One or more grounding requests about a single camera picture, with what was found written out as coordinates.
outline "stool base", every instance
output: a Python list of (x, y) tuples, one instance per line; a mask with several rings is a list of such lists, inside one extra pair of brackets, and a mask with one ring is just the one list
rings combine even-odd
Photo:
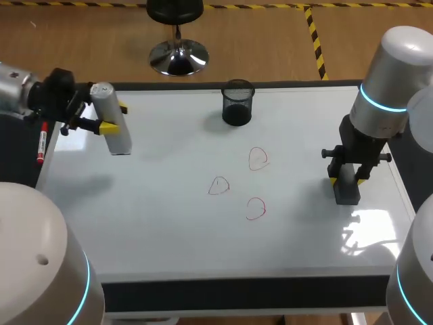
[(168, 76), (187, 76), (203, 69), (209, 62), (206, 48), (190, 39), (183, 39), (179, 47), (172, 41), (158, 44), (149, 55), (153, 69)]

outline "red heart drawing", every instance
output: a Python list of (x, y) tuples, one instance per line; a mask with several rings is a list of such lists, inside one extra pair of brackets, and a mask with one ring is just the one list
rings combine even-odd
[(222, 176), (215, 177), (210, 186), (209, 195), (219, 195), (230, 190), (229, 182)]
[(257, 220), (266, 213), (266, 204), (261, 198), (251, 198), (246, 206), (249, 208), (246, 219), (250, 221)]
[(254, 147), (250, 151), (248, 164), (251, 171), (259, 171), (269, 165), (268, 155), (262, 148)]

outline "black mesh pen holder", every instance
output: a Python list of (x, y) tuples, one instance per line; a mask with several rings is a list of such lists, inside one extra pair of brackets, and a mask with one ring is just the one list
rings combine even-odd
[(250, 122), (252, 117), (252, 97), (256, 90), (246, 80), (233, 79), (221, 89), (223, 94), (223, 120), (234, 127)]

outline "whiteboard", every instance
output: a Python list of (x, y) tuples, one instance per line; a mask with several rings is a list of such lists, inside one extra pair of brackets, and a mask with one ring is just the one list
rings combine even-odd
[(343, 207), (321, 157), (356, 94), (258, 89), (252, 120), (230, 127), (219, 90), (121, 91), (132, 155), (59, 136), (39, 189), (102, 282), (390, 274), (412, 218), (395, 166)]

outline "hazard tape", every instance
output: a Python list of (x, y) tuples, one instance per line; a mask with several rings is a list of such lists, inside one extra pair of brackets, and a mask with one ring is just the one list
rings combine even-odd
[[(0, 1), (0, 5), (16, 6), (72, 6), (72, 7), (119, 7), (146, 8), (144, 3), (102, 3), (102, 2), (29, 2), (29, 1)], [(283, 3), (275, 5), (205, 5), (205, 9), (304, 9), (309, 7), (401, 7), (401, 8), (433, 8), (433, 3)]]
[(313, 40), (314, 53), (316, 55), (316, 65), (317, 65), (317, 70), (319, 71), (320, 79), (329, 80), (325, 69), (325, 62), (323, 61), (323, 54), (322, 54), (322, 48), (320, 46), (319, 35), (317, 34), (316, 25), (313, 22), (313, 15), (311, 13), (311, 8), (305, 7), (304, 12), (305, 12), (306, 22), (309, 25), (311, 39)]

